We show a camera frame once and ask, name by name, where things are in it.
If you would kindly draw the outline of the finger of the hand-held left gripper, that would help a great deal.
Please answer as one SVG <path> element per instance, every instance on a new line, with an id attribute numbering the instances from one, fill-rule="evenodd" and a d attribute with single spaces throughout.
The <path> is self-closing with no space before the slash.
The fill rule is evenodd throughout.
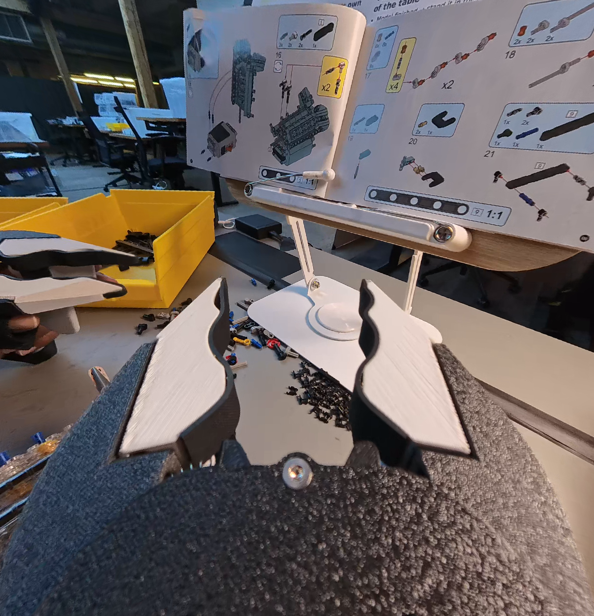
<path id="1" fill-rule="evenodd" d="M 56 266 L 135 266 L 138 257 L 55 234 L 0 234 L 0 263 L 18 272 Z"/>
<path id="2" fill-rule="evenodd" d="M 96 278 L 24 280 L 0 275 L 0 317 L 38 315 L 126 294 L 123 285 Z"/>

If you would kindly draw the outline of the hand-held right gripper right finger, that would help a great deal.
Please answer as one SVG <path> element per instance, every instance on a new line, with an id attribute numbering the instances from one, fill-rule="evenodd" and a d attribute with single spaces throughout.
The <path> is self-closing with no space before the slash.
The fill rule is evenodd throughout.
<path id="1" fill-rule="evenodd" d="M 474 446 L 441 368 L 438 343 L 373 281 L 363 280 L 359 346 L 350 406 L 354 444 L 380 461 L 427 473 L 422 451 L 474 458 Z"/>

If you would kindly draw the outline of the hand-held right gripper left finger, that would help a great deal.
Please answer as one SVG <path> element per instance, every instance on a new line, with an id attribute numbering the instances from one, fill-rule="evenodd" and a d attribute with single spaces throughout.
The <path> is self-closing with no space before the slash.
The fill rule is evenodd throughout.
<path id="1" fill-rule="evenodd" d="M 118 455 L 173 451 L 200 466 L 236 435 L 240 404 L 231 367 L 229 292 L 217 278 L 156 337 Z"/>

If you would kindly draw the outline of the toy brick engine model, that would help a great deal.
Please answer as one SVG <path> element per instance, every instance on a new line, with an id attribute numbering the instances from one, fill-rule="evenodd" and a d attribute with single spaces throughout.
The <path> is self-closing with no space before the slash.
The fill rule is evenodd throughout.
<path id="1" fill-rule="evenodd" d="M 41 435 L 35 435 L 37 444 L 0 467 L 0 558 L 32 489 L 70 428 L 67 426 L 44 441 Z"/>

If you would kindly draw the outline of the grey desk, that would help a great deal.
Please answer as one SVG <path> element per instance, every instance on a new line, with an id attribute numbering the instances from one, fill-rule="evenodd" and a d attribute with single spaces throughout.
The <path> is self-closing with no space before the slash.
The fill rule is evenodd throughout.
<path id="1" fill-rule="evenodd" d="M 412 313 L 437 327 L 443 342 L 478 380 L 594 437 L 594 353 L 417 288 Z M 153 332 L 134 333 L 149 309 L 78 309 L 76 335 L 57 339 L 42 365 L 0 361 L 0 451 L 13 455 L 31 435 L 75 423 L 96 397 L 88 369 L 114 376 Z M 319 463 L 346 461 L 347 431 L 324 424 L 284 394 L 295 361 L 270 350 L 238 353 L 241 415 L 237 438 L 255 464 L 302 451 Z M 594 594 L 594 465 L 518 427 L 567 512 Z"/>

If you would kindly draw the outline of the background desk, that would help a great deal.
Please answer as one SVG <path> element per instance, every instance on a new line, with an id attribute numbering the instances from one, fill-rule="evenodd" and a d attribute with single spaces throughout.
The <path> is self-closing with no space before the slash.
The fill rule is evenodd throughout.
<path id="1" fill-rule="evenodd" d="M 0 142 L 0 197 L 24 196 L 62 192 L 37 143 Z"/>

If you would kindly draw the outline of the pile of coloured brick parts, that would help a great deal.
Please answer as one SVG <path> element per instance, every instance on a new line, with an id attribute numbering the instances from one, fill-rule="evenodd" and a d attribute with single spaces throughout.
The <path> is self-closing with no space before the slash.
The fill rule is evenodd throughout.
<path id="1" fill-rule="evenodd" d="M 135 333 L 141 335 L 148 329 L 148 323 L 154 323 L 154 329 L 161 331 L 166 328 L 193 300 L 191 298 L 171 308 L 168 312 L 145 313 L 143 323 L 135 327 Z M 273 350 L 279 359 L 300 358 L 301 356 L 288 346 L 284 346 L 269 330 L 248 317 L 236 317 L 234 311 L 229 311 L 229 343 L 226 347 L 225 361 L 235 373 L 239 368 L 247 366 L 247 362 L 239 360 L 236 349 L 267 348 Z"/>

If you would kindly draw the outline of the heap of dark brick beams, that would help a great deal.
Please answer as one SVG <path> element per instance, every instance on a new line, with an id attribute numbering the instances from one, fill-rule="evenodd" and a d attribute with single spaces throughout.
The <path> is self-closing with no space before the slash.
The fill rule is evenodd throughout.
<path id="1" fill-rule="evenodd" d="M 157 236 L 128 230 L 124 238 L 116 240 L 114 250 L 123 251 L 136 256 L 140 266 L 147 266 L 154 263 L 153 243 Z"/>

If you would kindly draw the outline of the pile of black pins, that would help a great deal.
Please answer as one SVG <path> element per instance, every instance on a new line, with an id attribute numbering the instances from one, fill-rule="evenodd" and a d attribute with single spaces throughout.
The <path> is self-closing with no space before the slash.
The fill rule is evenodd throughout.
<path id="1" fill-rule="evenodd" d="M 308 413 L 320 422 L 332 422 L 335 427 L 351 431 L 349 410 L 352 392 L 306 360 L 301 360 L 300 368 L 293 370 L 291 376 L 296 380 L 296 385 L 286 388 L 286 396 L 308 407 Z"/>

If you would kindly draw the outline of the large yellow plastic bin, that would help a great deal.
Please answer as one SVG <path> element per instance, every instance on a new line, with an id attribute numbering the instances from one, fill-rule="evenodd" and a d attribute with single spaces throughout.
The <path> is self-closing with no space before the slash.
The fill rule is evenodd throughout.
<path id="1" fill-rule="evenodd" d="M 108 196 L 38 209 L 0 230 L 6 229 L 54 233 L 105 248 L 113 248 L 128 230 L 156 235 L 151 266 L 104 270 L 127 295 L 90 307 L 167 309 L 214 243 L 214 192 L 112 190 Z"/>

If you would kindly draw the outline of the black office chair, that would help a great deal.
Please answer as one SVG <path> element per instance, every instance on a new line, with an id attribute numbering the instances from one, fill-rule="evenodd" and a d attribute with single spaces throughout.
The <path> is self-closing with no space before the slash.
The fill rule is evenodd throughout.
<path id="1" fill-rule="evenodd" d="M 144 136 L 130 121 L 120 99 L 114 97 L 114 101 L 116 112 L 126 120 L 133 137 L 99 133 L 96 143 L 101 162 L 119 171 L 117 179 L 108 182 L 103 191 L 108 193 L 120 182 L 126 182 L 130 189 L 136 184 L 158 190 L 184 190 L 188 164 L 178 155 L 178 143 L 183 138 L 158 132 Z"/>

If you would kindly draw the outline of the black power adapter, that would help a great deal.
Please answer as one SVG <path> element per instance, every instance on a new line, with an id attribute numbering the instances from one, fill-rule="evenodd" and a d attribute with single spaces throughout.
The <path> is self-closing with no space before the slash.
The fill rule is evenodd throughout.
<path id="1" fill-rule="evenodd" d="M 281 242 L 282 223 L 261 214 L 251 214 L 236 218 L 235 229 L 255 240 L 274 239 Z"/>

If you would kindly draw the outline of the wooden pillar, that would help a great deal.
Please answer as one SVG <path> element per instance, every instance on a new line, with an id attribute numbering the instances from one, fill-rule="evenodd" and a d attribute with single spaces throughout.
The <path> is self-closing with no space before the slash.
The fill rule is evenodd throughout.
<path id="1" fill-rule="evenodd" d="M 139 20 L 135 1 L 118 1 L 124 28 L 126 31 L 132 61 L 137 77 L 137 84 L 142 102 L 147 108 L 158 108 L 158 100 L 153 84 L 152 71 L 147 55 L 144 34 Z"/>

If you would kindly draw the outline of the building instruction booklet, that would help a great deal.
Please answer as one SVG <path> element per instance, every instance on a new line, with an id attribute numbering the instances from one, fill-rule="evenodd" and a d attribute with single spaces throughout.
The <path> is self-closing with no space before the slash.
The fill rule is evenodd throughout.
<path id="1" fill-rule="evenodd" d="M 594 252 L 594 1 L 401 4 L 187 9 L 189 162 Z"/>

